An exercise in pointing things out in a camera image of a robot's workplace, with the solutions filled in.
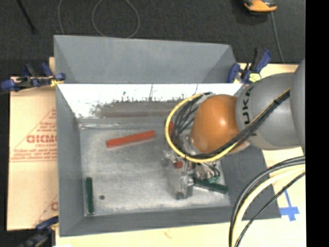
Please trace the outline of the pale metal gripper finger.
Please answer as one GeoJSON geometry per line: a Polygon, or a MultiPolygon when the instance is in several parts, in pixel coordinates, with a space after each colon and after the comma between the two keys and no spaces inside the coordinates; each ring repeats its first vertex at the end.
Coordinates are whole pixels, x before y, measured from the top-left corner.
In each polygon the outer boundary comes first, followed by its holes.
{"type": "Polygon", "coordinates": [[[180,167],[180,157],[172,150],[164,150],[161,165],[166,167],[170,164],[174,167],[180,167]]]}
{"type": "Polygon", "coordinates": [[[187,199],[193,196],[194,181],[188,175],[182,175],[180,177],[179,185],[176,188],[176,199],[187,199]]]}

